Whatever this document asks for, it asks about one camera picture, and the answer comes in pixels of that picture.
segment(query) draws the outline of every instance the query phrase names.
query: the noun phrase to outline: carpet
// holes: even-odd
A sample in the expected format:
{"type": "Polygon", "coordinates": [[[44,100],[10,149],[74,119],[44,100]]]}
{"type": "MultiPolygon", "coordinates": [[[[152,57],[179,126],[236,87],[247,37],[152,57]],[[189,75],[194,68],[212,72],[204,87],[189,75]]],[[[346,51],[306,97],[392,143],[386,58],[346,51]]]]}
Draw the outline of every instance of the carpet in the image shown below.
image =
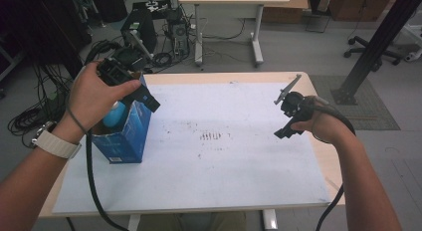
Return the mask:
{"type": "Polygon", "coordinates": [[[354,95],[357,105],[337,105],[330,90],[340,88],[345,78],[346,76],[310,76],[317,94],[346,116],[353,124],[354,129],[400,130],[397,122],[367,79],[363,81],[354,95]]]}

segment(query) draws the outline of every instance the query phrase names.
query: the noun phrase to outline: metal pole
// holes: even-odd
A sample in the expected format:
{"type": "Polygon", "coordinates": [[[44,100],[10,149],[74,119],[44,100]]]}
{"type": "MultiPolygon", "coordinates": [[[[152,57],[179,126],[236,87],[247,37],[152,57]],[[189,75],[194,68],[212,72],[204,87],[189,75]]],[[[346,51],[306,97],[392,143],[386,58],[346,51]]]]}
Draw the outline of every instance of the metal pole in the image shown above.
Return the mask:
{"type": "Polygon", "coordinates": [[[331,94],[338,105],[355,104],[353,96],[369,74],[372,65],[382,56],[382,53],[407,23],[421,1],[397,0],[394,3],[341,87],[337,90],[331,90],[331,94]]]}

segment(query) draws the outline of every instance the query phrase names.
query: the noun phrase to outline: white paper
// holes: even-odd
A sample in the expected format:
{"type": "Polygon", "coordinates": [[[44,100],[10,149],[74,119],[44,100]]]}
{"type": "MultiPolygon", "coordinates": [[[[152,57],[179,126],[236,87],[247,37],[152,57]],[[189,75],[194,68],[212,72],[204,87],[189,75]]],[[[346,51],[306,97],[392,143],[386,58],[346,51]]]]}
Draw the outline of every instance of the white paper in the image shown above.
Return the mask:
{"type": "MultiPolygon", "coordinates": [[[[140,164],[109,164],[93,145],[108,212],[315,206],[329,202],[306,135],[279,139],[289,118],[274,100],[287,84],[148,86],[161,103],[140,164]]],[[[84,150],[70,161],[55,213],[96,212],[84,150]]]]}

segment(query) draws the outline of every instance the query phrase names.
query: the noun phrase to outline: chair base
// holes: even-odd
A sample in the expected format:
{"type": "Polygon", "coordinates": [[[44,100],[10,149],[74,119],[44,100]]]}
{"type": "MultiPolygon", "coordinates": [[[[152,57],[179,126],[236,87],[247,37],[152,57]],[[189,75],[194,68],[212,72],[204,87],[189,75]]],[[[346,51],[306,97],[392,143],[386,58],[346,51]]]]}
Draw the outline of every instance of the chair base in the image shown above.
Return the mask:
{"type": "MultiPolygon", "coordinates": [[[[349,45],[353,45],[353,44],[355,44],[356,42],[357,42],[357,43],[359,43],[360,45],[362,45],[364,48],[353,48],[353,49],[349,49],[349,50],[347,50],[347,51],[346,51],[346,52],[344,52],[344,54],[343,54],[345,58],[349,58],[349,57],[351,56],[351,54],[355,54],[355,53],[363,53],[363,52],[365,51],[365,49],[366,49],[366,46],[369,44],[367,41],[363,40],[362,38],[360,38],[360,37],[358,37],[358,36],[354,36],[352,39],[349,39],[349,40],[348,40],[348,44],[349,44],[349,45]]],[[[394,53],[394,52],[391,52],[391,51],[388,51],[388,50],[385,50],[385,51],[382,53],[382,55],[395,59],[395,60],[392,62],[392,64],[393,64],[394,66],[396,66],[396,65],[400,64],[401,60],[403,59],[401,55],[399,55],[399,54],[397,54],[397,53],[394,53]]],[[[372,66],[371,71],[376,72],[376,71],[378,71],[378,70],[379,70],[379,68],[380,68],[381,66],[382,66],[382,61],[381,61],[381,59],[379,58],[379,59],[375,62],[375,64],[372,66]]]]}

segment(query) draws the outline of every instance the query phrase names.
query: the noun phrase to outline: hand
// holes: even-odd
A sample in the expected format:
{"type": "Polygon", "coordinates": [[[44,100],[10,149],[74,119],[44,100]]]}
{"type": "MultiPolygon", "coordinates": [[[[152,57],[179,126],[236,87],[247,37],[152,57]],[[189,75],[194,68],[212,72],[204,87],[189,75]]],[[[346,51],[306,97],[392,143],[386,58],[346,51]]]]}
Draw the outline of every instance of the hand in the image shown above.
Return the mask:
{"type": "Polygon", "coordinates": [[[352,134],[347,126],[332,115],[314,111],[313,117],[307,121],[295,122],[291,125],[293,130],[307,130],[323,141],[334,143],[346,134],[352,134]]]}
{"type": "MultiPolygon", "coordinates": [[[[132,80],[110,87],[97,75],[97,65],[96,62],[86,65],[75,80],[70,93],[68,110],[72,112],[84,130],[89,130],[98,123],[116,101],[141,86],[139,80],[132,80]]],[[[68,111],[61,120],[61,123],[63,122],[72,127],[76,124],[68,111]]]]}

